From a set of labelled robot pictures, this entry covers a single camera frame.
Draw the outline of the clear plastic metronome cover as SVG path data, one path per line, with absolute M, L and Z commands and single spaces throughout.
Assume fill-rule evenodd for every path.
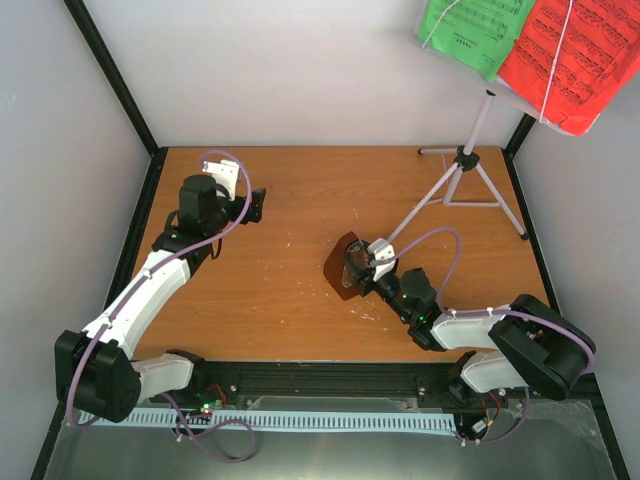
M 374 268 L 370 265 L 368 246 L 365 241 L 354 241 L 343 255 L 342 286 L 362 297 L 372 290 L 373 285 Z

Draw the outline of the brown wooden metronome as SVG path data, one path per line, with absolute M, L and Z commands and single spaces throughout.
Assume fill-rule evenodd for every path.
M 359 294 L 348 294 L 341 283 L 344 268 L 343 255 L 346 252 L 348 245 L 356 240 L 361 239 L 353 231 L 350 231 L 340 237 L 323 266 L 323 275 L 325 279 L 343 301 L 360 296 Z

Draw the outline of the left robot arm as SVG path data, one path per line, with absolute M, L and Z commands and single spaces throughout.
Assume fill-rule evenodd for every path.
M 190 403 L 206 395 L 202 357 L 178 349 L 147 360 L 133 355 L 171 296 L 207 259 L 219 256 L 224 235 L 261 221 L 265 197 L 263 188 L 238 196 L 230 181 L 211 174 L 183 181 L 179 207 L 167 216 L 139 272 L 98 318 L 55 342 L 56 393 L 71 425 L 81 425 L 77 410 L 118 423 L 163 393 L 174 391 Z

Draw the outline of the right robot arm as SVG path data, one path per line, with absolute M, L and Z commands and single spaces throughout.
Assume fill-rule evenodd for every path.
M 498 308 L 447 310 L 423 269 L 398 275 L 396 264 L 385 240 L 351 239 L 343 253 L 341 287 L 347 298 L 376 293 L 421 349 L 464 349 L 450 375 L 452 394 L 528 388 L 564 400 L 592 370 L 593 340 L 536 297 L 521 294 Z

